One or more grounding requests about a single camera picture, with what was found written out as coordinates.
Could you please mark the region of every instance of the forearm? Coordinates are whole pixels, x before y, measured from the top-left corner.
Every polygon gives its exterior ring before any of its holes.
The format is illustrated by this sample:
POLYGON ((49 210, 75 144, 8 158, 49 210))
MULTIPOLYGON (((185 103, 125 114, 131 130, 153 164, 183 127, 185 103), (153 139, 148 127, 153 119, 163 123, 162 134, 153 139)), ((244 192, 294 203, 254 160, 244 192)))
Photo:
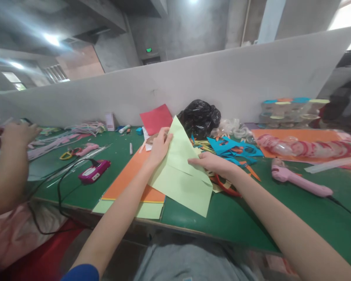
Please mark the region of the forearm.
POLYGON ((99 221, 86 241, 72 267, 89 263, 102 276, 114 251, 133 221, 142 197, 156 165, 146 162, 131 183, 125 188, 99 221))
POLYGON ((228 180, 242 194, 302 280, 351 280, 351 266, 243 170, 235 169, 228 180))
POLYGON ((23 199, 28 177, 27 147, 2 145, 0 154, 0 215, 23 199))

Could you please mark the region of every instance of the green tabletop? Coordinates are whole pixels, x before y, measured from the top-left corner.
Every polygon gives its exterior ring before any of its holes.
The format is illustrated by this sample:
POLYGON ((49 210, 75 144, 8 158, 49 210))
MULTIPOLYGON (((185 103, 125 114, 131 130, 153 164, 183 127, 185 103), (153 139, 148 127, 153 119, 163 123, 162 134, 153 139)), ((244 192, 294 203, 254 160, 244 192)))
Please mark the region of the green tabletop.
MULTIPOLYGON (((72 146, 80 146, 89 138, 84 138, 72 146)), ((143 136, 136 135, 133 128, 129 135, 121 136, 116 132, 105 132, 96 138, 91 137, 89 142, 100 146, 112 143, 108 149, 94 157, 96 160, 110 160, 112 165, 93 185, 82 185, 77 178, 78 174, 90 166, 89 161, 67 176, 61 184, 63 206, 92 210, 130 160, 129 144, 133 144, 135 152, 143 143, 143 136)), ((65 161, 59 160, 59 156, 65 150, 66 148, 60 148, 36 159, 33 163, 39 167, 39 173, 42 169, 47 169, 46 171, 51 173, 63 166, 65 161)), ((252 168, 261 178, 261 185, 317 231, 351 264, 351 215, 328 199, 314 196, 291 183, 275 181, 271 176, 271 159, 258 158, 258 160, 252 168)), ((289 169, 302 174, 304 178, 331 188, 334 197, 351 210, 350 170, 333 169, 309 174, 304 171, 309 164, 297 162, 286 164, 289 169)), ((36 198, 56 203, 56 186, 55 183, 45 184, 36 193, 36 198)), ((185 231, 199 231, 251 248, 278 252, 275 243, 245 201, 224 193, 212 195, 207 218, 167 197, 159 222, 164 226, 178 227, 185 231)))

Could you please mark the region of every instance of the wire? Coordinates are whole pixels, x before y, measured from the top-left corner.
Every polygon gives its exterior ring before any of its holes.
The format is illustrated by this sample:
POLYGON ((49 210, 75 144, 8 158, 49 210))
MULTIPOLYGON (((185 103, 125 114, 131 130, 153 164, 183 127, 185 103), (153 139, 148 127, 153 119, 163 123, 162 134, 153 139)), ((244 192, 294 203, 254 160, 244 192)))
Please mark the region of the wire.
POLYGON ((64 169, 66 166, 68 166, 69 164, 59 168, 58 170, 56 170, 53 174, 49 175, 46 179, 44 179, 36 188, 35 190, 28 196, 28 201, 27 201, 27 206, 28 208, 30 209, 30 212, 31 212, 31 215, 32 215, 32 218, 34 220, 34 223, 35 223, 35 226, 36 228, 38 229, 39 233, 43 234, 43 235, 52 235, 52 234, 56 234, 56 233, 62 233, 62 232, 67 232, 67 231, 72 231, 72 230, 77 230, 77 229, 85 229, 85 228, 88 228, 88 229, 93 229, 92 226, 86 226, 82 223, 80 223, 79 221, 75 220, 74 218, 72 218, 71 216, 69 215, 66 215, 63 211, 62 211, 62 199, 61 199, 61 189, 60 189, 60 186, 61 186, 61 182, 62 180, 64 179, 64 177, 74 168, 74 166, 84 160, 90 160, 93 164, 94 167, 97 167, 99 165, 99 162, 97 162, 96 160, 92 159, 92 158, 85 158, 85 159, 81 159, 79 161, 74 161, 75 163, 65 172, 65 174, 61 177, 61 179, 59 180, 58 184, 57 184, 57 197, 58 197, 58 211, 60 212, 61 215, 65 216, 66 218, 70 219, 71 221, 73 221, 76 225, 79 224, 81 225, 82 227, 79 227, 79 228, 71 228, 71 229, 65 229, 65 230, 58 230, 58 231, 53 231, 53 232, 43 232, 40 227, 39 227, 39 224, 38 224, 38 221, 36 219, 36 214, 33 210, 33 208, 31 207, 31 204, 30 204, 30 198, 36 193, 36 191, 40 188, 40 186, 48 179, 50 178, 51 176, 53 176, 54 174, 58 173, 59 171, 61 171, 62 169, 64 169))
POLYGON ((327 198, 331 201, 333 201, 335 204, 337 204, 338 206, 341 206, 342 208, 344 208, 347 212, 349 212, 351 214, 351 211, 349 209, 347 209, 345 206, 342 205, 341 202, 339 202, 337 199, 335 199, 333 196, 327 196, 327 198))

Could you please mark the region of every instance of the white partition board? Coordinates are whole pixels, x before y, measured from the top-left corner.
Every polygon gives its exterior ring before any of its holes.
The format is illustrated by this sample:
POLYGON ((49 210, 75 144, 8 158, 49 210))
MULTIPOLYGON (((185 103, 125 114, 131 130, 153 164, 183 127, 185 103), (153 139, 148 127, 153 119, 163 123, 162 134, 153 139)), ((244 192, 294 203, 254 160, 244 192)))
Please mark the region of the white partition board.
POLYGON ((114 112, 141 125, 141 112, 166 103, 174 115, 200 98, 223 118, 257 122, 264 100, 315 98, 350 43, 348 27, 12 91, 0 94, 0 117, 64 127, 114 112))

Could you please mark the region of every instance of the glue stick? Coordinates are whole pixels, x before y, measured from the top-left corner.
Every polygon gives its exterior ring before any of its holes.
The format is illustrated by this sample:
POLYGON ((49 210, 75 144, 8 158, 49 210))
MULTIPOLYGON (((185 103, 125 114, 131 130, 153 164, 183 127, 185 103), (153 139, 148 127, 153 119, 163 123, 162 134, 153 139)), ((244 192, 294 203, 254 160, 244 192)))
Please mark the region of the glue stick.
POLYGON ((130 125, 126 125, 125 127, 123 127, 121 130, 119 130, 119 133, 123 133, 124 131, 126 131, 128 128, 130 128, 130 125))

